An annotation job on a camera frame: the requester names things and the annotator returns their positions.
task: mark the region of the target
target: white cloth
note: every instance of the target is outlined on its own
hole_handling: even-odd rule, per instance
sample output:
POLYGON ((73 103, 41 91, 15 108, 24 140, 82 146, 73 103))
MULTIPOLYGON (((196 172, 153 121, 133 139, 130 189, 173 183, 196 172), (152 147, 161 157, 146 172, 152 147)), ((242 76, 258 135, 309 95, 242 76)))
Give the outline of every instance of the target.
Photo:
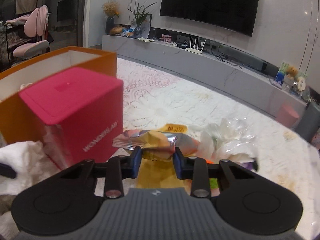
POLYGON ((17 172, 15 179, 0 177, 0 195, 17 195, 59 171, 43 152, 41 142, 18 142, 0 148, 0 163, 17 172))
POLYGON ((19 233, 19 229, 14 222, 11 212, 4 213, 0 217, 0 235, 6 240, 11 240, 19 233))

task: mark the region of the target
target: wall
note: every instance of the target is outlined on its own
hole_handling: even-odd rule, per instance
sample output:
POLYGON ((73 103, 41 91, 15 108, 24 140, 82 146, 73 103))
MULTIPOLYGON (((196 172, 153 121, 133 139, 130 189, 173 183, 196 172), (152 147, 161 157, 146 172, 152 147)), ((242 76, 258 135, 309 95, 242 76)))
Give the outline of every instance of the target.
POLYGON ((109 0, 90 0, 88 46, 102 44, 102 35, 105 34, 106 27, 102 6, 107 1, 109 0))
MULTIPOLYGON (((89 29, 89 46, 100 44, 104 33, 105 18, 101 10, 106 0, 91 0, 95 6, 90 5, 93 12, 89 12, 90 22, 98 22, 89 29)), ((146 0, 117 0, 120 3, 120 18, 116 23, 128 24, 133 15, 126 8, 135 8, 137 3, 146 0)), ((147 0, 147 4, 156 2, 150 8, 152 13, 152 27, 181 31, 192 35, 199 35, 216 40, 232 47, 249 52, 274 65, 280 66, 287 61, 303 71, 318 73, 316 52, 320 49, 317 29, 319 0, 259 0, 256 23, 252 37, 245 36, 218 26, 194 22, 186 19, 160 16, 161 0, 147 0)), ((313 86, 320 90, 317 79, 310 80, 313 86)))

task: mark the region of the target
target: glass door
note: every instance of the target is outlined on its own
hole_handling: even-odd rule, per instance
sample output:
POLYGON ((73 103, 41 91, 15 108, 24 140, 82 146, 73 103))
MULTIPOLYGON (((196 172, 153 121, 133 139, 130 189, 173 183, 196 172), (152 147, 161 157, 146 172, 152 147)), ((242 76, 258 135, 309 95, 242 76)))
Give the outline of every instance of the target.
POLYGON ((48 7, 51 50, 83 45, 84 0, 42 0, 48 7))

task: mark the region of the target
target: vase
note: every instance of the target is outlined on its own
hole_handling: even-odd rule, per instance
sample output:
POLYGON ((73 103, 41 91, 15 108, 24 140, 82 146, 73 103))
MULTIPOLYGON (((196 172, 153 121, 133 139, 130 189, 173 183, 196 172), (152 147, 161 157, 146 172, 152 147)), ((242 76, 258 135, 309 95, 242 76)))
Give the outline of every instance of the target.
POLYGON ((115 19, 113 17, 108 17, 106 21, 106 34, 109 34, 111 29, 115 27, 115 19))
POLYGON ((133 32, 133 36, 137 39, 137 38, 141 38, 142 36, 142 28, 140 26, 137 26, 135 29, 134 29, 134 32, 133 32))

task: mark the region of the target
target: metal screw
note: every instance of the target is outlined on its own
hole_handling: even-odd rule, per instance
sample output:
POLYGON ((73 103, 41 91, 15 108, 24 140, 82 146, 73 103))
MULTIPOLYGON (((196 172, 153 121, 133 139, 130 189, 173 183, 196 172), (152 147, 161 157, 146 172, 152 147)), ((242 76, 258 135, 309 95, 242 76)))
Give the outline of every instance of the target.
POLYGON ((209 192, 205 189, 196 189, 193 192, 193 195, 195 195, 196 197, 207 197, 209 195, 209 192))
POLYGON ((116 189, 111 189, 111 190, 106 191, 106 196, 108 198, 118 198, 121 196, 121 192, 116 189))

